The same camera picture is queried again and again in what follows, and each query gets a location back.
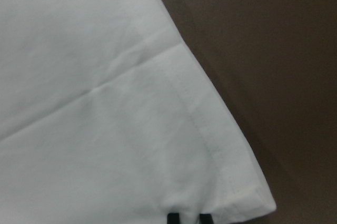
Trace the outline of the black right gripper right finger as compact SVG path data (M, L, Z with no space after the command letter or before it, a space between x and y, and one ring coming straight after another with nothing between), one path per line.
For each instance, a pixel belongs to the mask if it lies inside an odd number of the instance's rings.
M212 211L213 211L212 205L203 205L200 208L199 223L200 224L214 224Z

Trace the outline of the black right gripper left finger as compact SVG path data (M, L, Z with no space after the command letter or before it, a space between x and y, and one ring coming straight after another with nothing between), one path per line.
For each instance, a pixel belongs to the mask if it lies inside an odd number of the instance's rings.
M180 210L179 205L171 206L167 211L166 223L167 224L180 224Z

